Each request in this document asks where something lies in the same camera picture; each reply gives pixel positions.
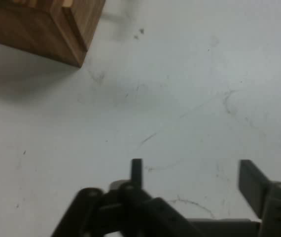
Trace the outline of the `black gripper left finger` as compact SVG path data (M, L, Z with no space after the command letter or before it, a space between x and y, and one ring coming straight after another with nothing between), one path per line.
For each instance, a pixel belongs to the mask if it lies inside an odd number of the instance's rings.
M162 198L152 198L142 188L142 160L131 161L130 179L104 193L81 189L70 203L54 237L104 237L119 232L124 237L203 237Z

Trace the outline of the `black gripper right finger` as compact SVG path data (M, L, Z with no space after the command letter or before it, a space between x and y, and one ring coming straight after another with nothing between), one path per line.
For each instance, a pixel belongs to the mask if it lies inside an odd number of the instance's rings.
M281 237L281 182L272 181L251 161L239 162L238 187L261 222L259 237Z

